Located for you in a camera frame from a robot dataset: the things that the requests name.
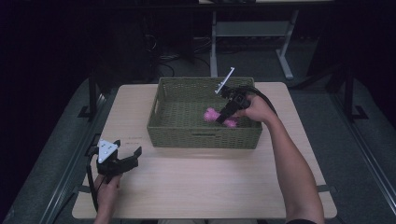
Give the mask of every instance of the plastic storage basket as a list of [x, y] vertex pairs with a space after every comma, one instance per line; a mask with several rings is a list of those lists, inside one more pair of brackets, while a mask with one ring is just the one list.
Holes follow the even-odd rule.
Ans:
[[[236, 128], [204, 121], [209, 107], [220, 111], [227, 100], [215, 94], [220, 77], [163, 77], [148, 119], [155, 147], [250, 148], [257, 146], [262, 124], [241, 118]], [[253, 78], [231, 77], [227, 86], [254, 85]]]

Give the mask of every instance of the basket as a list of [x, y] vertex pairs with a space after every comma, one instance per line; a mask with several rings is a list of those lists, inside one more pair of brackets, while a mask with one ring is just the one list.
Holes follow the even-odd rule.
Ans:
[[[204, 121], [209, 107], [220, 111], [228, 100], [215, 94], [219, 77], [162, 77], [148, 119], [155, 147], [246, 148], [257, 146], [262, 124], [241, 118], [236, 128]], [[230, 77], [227, 86], [254, 85], [253, 78]]]

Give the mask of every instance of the floor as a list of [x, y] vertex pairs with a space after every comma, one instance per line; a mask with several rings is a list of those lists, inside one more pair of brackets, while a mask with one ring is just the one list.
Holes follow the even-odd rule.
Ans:
[[[275, 49], [280, 42], [279, 39], [266, 39], [257, 48], [220, 50], [219, 74], [224, 76], [233, 66], [234, 76], [253, 77], [255, 81], [284, 82], [290, 87], [301, 83], [306, 79], [316, 42], [293, 40], [290, 44], [287, 59], [294, 74], [293, 80], [283, 77], [276, 58]], [[209, 77], [208, 51], [196, 53], [195, 57], [194, 63], [183, 59], [164, 62], [166, 66], [158, 67], [159, 77]], [[303, 90], [290, 90], [338, 210], [337, 217], [326, 220], [326, 223], [396, 223], [395, 213], [362, 156], [361, 143], [356, 140], [352, 129], [359, 130], [393, 186], [396, 186], [396, 174], [393, 172], [396, 170], [396, 131], [358, 81], [355, 81], [354, 105], [360, 105], [368, 119], [356, 120], [353, 124], [348, 122], [337, 103], [337, 99], [342, 99], [343, 92], [329, 94], [325, 91], [329, 78], [325, 77]], [[78, 117], [80, 109], [89, 104], [88, 81], [81, 83], [43, 148], [5, 224], [92, 223], [92, 220], [73, 218], [71, 211], [76, 200], [75, 192], [85, 176], [85, 151], [95, 135], [103, 130], [116, 95], [117, 88], [114, 88], [100, 98], [98, 114], [88, 122], [88, 119]], [[266, 221], [270, 224], [284, 223], [284, 220]], [[112, 223], [140, 222], [115, 219]]]

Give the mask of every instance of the pink object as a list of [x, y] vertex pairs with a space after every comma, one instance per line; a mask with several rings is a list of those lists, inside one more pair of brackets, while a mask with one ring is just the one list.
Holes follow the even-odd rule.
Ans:
[[[209, 107], [204, 113], [204, 120], [207, 122], [216, 121], [216, 119], [220, 116], [220, 113], [217, 112], [214, 108]], [[236, 124], [238, 123], [238, 118], [230, 117], [224, 120], [223, 124], [225, 124], [229, 128], [236, 128]]]

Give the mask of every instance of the wooden table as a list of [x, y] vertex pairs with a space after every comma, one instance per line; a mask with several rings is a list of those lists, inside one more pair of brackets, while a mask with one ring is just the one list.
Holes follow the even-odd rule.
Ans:
[[[318, 185], [325, 185], [304, 127], [283, 83], [256, 83], [269, 97]], [[284, 218], [270, 135], [263, 126], [256, 149], [153, 147], [147, 131], [157, 85], [120, 87], [101, 138], [121, 141], [119, 159], [143, 148], [139, 166], [125, 173], [114, 217]], [[93, 176], [96, 176], [92, 160]], [[321, 192], [325, 217], [335, 217], [329, 191]], [[75, 218], [94, 218], [91, 195], [81, 192]]]

